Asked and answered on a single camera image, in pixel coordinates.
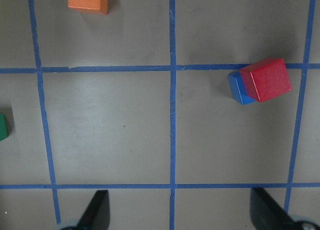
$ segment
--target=red block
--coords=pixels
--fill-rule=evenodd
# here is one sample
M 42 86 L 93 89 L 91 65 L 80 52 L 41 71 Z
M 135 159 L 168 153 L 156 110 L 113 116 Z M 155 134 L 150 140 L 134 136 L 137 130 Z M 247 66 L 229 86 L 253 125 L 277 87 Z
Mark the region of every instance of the red block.
M 247 95 L 264 102 L 291 91 L 285 61 L 267 58 L 240 69 Z

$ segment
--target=green cube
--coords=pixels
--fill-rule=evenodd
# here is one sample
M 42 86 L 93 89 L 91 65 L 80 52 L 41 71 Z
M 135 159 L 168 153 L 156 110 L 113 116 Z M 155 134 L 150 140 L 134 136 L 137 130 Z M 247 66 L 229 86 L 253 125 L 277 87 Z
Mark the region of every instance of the green cube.
M 0 113 L 0 141 L 8 137 L 5 115 Z

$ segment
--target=blue block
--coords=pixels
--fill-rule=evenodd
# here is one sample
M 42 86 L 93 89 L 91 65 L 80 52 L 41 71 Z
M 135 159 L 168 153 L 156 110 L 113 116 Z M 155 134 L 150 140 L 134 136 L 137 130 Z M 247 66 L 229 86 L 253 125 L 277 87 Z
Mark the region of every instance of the blue block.
M 230 88 L 232 91 L 233 98 L 241 103 L 242 105 L 250 104 L 255 102 L 254 99 L 247 96 L 244 82 L 242 81 L 239 71 L 232 72 L 228 75 Z

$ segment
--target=orange block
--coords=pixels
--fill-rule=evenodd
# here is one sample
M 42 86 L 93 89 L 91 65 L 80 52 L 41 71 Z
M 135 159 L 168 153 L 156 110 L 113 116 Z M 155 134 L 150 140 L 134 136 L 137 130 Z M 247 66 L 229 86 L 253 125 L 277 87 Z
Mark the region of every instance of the orange block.
M 108 14 L 108 0 L 68 0 L 68 7 L 80 13 Z

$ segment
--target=stacked block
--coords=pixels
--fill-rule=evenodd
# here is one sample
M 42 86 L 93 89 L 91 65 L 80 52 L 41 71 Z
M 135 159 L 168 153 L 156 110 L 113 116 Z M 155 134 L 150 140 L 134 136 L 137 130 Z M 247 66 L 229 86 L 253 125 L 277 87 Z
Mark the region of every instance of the stacked block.
M 5 115 L 0 113 L 0 141 L 8 137 Z
M 68 0 L 68 7 L 81 13 L 108 14 L 108 0 Z
M 242 105 L 265 102 L 291 91 L 285 61 L 267 58 L 228 76 L 233 98 Z

